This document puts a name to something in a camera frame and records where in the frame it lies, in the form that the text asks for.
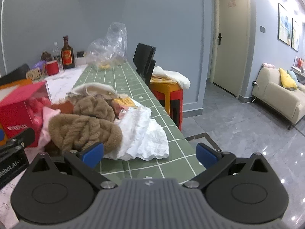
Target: brown glass bottle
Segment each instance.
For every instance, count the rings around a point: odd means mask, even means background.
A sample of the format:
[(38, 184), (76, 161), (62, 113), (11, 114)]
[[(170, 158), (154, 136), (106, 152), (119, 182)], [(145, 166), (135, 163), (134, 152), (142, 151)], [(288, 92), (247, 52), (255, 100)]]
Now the brown glass bottle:
[(75, 67), (73, 48), (68, 44), (68, 36), (63, 38), (63, 48), (61, 49), (61, 59), (64, 69)]

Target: clear plastic bag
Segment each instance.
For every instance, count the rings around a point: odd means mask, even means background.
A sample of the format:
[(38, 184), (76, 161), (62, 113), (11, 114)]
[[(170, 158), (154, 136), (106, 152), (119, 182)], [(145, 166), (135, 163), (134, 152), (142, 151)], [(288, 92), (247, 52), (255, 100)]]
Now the clear plastic bag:
[(126, 61), (127, 31), (123, 23), (113, 22), (104, 39), (96, 39), (86, 51), (86, 62), (96, 70), (110, 69)]

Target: green checkered tablecloth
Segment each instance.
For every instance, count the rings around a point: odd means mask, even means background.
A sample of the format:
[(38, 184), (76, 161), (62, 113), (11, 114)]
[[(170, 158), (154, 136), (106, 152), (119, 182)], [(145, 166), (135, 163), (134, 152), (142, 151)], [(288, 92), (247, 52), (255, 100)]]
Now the green checkered tablecloth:
[(176, 178), (179, 183), (184, 183), (205, 170), (196, 159), (195, 150), (128, 63), (111, 70), (98, 72), (88, 66), (75, 86), (90, 82), (110, 85), (118, 93), (127, 94), (142, 105), (149, 107), (152, 111), (151, 118), (162, 126), (169, 144), (168, 158), (160, 160), (154, 158), (151, 161), (139, 158), (130, 161), (103, 158), (96, 166), (96, 171), (120, 184), (124, 178)]

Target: red cup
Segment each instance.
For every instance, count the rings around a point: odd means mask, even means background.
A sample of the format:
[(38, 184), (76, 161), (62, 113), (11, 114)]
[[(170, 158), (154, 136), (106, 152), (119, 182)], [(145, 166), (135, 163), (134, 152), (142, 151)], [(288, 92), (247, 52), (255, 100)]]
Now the red cup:
[(48, 76), (59, 73), (57, 60), (47, 62), (46, 69), (47, 69)]

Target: light switch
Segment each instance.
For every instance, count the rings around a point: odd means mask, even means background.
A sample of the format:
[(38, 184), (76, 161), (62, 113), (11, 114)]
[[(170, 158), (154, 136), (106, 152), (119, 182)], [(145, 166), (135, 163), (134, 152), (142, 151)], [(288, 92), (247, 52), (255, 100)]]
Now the light switch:
[(262, 33), (265, 33), (265, 32), (266, 32), (266, 28), (260, 26), (260, 31), (261, 31)]

